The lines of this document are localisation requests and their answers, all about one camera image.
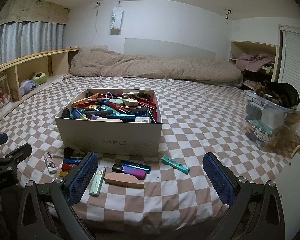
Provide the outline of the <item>white louvered door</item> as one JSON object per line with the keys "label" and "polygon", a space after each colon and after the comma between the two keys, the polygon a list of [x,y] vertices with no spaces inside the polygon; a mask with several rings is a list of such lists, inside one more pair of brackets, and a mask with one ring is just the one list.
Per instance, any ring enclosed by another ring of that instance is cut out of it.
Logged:
{"label": "white louvered door", "polygon": [[300,96],[300,29],[281,26],[282,57],[279,81],[293,85]]}

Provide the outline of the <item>wooden half-round block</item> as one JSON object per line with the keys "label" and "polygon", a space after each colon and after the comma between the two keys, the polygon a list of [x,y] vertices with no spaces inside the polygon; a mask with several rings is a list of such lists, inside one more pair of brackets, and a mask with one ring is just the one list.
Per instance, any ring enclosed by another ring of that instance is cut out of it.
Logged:
{"label": "wooden half-round block", "polygon": [[125,173],[108,173],[104,176],[104,181],[107,184],[131,187],[135,189],[143,189],[145,187],[145,185],[141,183],[135,176]]}

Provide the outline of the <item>uv gel polish box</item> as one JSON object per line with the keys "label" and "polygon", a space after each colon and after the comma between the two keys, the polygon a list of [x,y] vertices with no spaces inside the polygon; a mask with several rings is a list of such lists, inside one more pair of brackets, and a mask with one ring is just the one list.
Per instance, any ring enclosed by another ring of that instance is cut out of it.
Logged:
{"label": "uv gel polish box", "polygon": [[149,116],[137,116],[135,118],[135,122],[137,122],[137,123],[150,123],[152,121],[151,121],[151,118]]}

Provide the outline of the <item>white headboard panel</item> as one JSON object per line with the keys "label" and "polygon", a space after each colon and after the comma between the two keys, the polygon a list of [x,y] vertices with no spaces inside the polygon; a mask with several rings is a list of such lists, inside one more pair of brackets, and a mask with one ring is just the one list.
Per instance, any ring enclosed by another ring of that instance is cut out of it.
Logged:
{"label": "white headboard panel", "polygon": [[124,53],[128,55],[216,59],[216,53],[209,50],[181,43],[141,38],[126,38]]}

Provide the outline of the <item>shiny blue lighter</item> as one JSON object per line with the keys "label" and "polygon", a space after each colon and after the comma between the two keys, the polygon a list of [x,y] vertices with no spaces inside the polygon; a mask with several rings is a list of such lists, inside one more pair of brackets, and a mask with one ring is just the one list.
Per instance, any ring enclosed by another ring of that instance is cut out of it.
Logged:
{"label": "shiny blue lighter", "polygon": [[120,160],[120,164],[123,166],[128,166],[128,167],[136,168],[139,170],[143,170],[147,174],[149,174],[151,172],[151,167],[149,165],[134,163],[134,162],[127,161],[127,160]]}

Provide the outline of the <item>purple pink gradient lighter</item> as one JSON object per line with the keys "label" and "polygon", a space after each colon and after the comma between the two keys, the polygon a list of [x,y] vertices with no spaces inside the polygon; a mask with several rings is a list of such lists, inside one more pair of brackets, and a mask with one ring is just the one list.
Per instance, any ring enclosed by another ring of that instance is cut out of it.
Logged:
{"label": "purple pink gradient lighter", "polygon": [[112,172],[133,175],[139,180],[144,180],[146,177],[146,171],[138,169],[138,168],[130,167],[130,166],[114,164],[111,169],[112,169]]}

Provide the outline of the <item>pink clothes pile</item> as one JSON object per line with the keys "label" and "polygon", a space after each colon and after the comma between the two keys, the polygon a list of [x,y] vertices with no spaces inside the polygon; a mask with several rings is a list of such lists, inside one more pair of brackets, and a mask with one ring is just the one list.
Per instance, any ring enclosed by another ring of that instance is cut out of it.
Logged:
{"label": "pink clothes pile", "polygon": [[258,72],[265,64],[274,62],[274,58],[268,54],[246,54],[243,53],[236,61],[236,67],[241,71]]}

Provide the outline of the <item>red lighter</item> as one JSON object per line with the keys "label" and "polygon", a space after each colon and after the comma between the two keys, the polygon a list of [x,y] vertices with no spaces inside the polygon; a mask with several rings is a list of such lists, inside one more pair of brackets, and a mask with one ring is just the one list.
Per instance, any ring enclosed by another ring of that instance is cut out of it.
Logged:
{"label": "red lighter", "polygon": [[66,164],[66,163],[63,163],[61,169],[64,172],[69,172],[73,167],[76,167],[76,166],[77,166],[77,164]]}

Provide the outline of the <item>white cardboard shoe box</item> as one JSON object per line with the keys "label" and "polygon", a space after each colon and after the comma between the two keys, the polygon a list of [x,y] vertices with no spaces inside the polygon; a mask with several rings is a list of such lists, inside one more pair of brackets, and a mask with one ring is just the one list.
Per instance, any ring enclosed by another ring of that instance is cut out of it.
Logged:
{"label": "white cardboard shoe box", "polygon": [[[137,123],[137,116],[149,116],[152,122]],[[123,122],[94,121],[97,118]],[[162,119],[154,90],[86,89],[55,116],[55,122],[66,147],[143,157],[159,151]]]}

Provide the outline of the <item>beige oval case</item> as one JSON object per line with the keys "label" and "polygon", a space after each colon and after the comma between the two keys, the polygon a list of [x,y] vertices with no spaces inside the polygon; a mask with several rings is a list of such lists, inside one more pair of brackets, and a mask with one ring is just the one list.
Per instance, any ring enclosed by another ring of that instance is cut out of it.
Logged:
{"label": "beige oval case", "polygon": [[123,122],[120,119],[111,119],[111,118],[97,118],[94,121],[98,121],[98,122]]}

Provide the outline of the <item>mint green lighter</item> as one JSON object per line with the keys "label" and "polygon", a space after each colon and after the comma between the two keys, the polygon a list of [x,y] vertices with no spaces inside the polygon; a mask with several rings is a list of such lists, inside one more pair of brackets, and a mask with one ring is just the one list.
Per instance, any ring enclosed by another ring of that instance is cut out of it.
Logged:
{"label": "mint green lighter", "polygon": [[106,174],[106,168],[99,166],[93,176],[89,194],[94,197],[98,197],[103,184],[104,176]]}

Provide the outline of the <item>light blue curtain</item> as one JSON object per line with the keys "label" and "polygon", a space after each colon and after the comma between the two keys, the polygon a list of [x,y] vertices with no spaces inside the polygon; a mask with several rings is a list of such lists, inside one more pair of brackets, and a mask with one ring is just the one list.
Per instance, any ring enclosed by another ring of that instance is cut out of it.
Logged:
{"label": "light blue curtain", "polygon": [[64,27],[51,22],[0,25],[0,65],[23,56],[61,49]]}

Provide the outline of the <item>black small box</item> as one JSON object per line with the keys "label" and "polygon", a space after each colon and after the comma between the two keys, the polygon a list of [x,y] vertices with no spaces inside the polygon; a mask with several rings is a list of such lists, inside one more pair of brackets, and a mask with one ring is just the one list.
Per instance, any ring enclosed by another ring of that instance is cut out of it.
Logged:
{"label": "black small box", "polygon": [[64,159],[75,158],[76,157],[75,156],[75,150],[73,148],[66,147],[64,149],[63,157],[64,157]]}

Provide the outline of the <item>clear plastic storage bin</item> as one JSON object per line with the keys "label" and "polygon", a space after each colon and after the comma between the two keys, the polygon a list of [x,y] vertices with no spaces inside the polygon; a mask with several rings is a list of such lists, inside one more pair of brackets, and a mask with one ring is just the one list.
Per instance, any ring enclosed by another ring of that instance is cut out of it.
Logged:
{"label": "clear plastic storage bin", "polygon": [[273,151],[288,146],[296,136],[300,111],[279,106],[246,90],[247,104],[241,129],[259,149]]}

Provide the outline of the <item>wooden bedside shelf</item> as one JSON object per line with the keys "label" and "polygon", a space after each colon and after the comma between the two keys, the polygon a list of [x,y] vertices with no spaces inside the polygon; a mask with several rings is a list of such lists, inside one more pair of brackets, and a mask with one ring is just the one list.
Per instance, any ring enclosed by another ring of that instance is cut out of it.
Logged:
{"label": "wooden bedside shelf", "polygon": [[[34,94],[66,78],[69,74],[70,61],[78,51],[79,48],[77,47],[44,51],[23,56],[0,65],[0,76],[7,75],[12,96],[12,102],[0,111],[0,121]],[[46,83],[38,85],[29,94],[21,96],[20,84],[24,80],[31,80],[36,72],[45,72],[47,74]]]}

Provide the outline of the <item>beige quilted duvet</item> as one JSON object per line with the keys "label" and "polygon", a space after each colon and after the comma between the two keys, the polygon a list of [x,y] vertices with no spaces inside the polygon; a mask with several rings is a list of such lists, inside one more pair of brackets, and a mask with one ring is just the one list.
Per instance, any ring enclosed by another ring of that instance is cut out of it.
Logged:
{"label": "beige quilted duvet", "polygon": [[80,51],[71,60],[74,76],[140,77],[241,87],[243,77],[230,62],[152,55],[127,55],[102,48]]}

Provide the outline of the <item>purple plush toy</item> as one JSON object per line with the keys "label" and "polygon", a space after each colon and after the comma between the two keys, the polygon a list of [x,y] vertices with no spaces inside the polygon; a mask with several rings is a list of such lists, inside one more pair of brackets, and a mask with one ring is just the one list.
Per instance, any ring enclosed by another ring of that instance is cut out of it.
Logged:
{"label": "purple plush toy", "polygon": [[34,82],[33,80],[24,80],[20,84],[20,94],[21,96],[24,96],[26,94],[29,94],[29,92],[36,88],[38,84]]}

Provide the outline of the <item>white hanging tissue pouch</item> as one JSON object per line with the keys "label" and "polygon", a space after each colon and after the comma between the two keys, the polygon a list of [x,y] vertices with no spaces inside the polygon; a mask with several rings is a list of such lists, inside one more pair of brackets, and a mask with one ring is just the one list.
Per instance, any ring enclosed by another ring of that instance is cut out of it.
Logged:
{"label": "white hanging tissue pouch", "polygon": [[121,30],[123,17],[123,8],[121,6],[113,7],[111,13],[110,30],[111,32],[119,32]]}

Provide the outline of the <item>black furry item on bin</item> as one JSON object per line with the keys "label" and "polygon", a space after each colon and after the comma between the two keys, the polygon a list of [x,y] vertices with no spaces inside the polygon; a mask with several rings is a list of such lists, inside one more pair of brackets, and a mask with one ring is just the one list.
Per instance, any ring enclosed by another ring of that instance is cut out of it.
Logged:
{"label": "black furry item on bin", "polygon": [[281,107],[296,110],[300,97],[298,91],[288,83],[264,82],[254,86],[255,93]]}

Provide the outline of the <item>green avocado plush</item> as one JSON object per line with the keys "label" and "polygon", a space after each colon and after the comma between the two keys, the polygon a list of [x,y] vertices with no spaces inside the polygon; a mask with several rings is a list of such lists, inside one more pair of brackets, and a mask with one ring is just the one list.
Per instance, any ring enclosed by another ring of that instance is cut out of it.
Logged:
{"label": "green avocado plush", "polygon": [[47,74],[45,72],[36,72],[33,77],[32,80],[37,84],[37,85],[41,85],[43,83],[46,83],[47,81]]}

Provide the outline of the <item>beige curtain valance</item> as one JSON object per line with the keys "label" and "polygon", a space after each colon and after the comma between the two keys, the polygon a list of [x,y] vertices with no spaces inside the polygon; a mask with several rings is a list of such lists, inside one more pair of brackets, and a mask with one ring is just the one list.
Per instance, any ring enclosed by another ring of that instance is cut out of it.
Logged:
{"label": "beige curtain valance", "polygon": [[70,9],[45,0],[8,0],[0,11],[0,25],[13,22],[67,24]]}

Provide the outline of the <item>teal printed lighter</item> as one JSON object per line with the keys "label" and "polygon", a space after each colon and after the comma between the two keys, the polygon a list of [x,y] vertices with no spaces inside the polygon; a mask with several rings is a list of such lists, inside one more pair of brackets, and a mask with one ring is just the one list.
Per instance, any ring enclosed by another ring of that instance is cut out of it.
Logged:
{"label": "teal printed lighter", "polygon": [[179,163],[165,155],[162,156],[161,162],[179,170],[180,172],[183,172],[184,174],[188,174],[190,171],[190,168],[188,166],[186,166],[182,163]]}

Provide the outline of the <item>anime print white lighter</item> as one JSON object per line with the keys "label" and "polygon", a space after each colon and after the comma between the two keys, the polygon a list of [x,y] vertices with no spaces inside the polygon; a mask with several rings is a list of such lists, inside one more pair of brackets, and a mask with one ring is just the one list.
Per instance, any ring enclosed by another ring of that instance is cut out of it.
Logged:
{"label": "anime print white lighter", "polygon": [[57,167],[55,165],[55,163],[53,162],[52,156],[49,152],[46,152],[44,154],[44,161],[47,167],[47,170],[49,172],[49,174],[55,174],[57,172]]}

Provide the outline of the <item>dark blue text lighter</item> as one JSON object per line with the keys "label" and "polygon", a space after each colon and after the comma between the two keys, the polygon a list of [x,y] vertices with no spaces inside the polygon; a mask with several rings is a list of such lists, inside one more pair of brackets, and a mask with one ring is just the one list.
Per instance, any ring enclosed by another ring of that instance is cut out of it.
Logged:
{"label": "dark blue text lighter", "polygon": [[82,159],[63,159],[63,163],[67,165],[79,165]]}

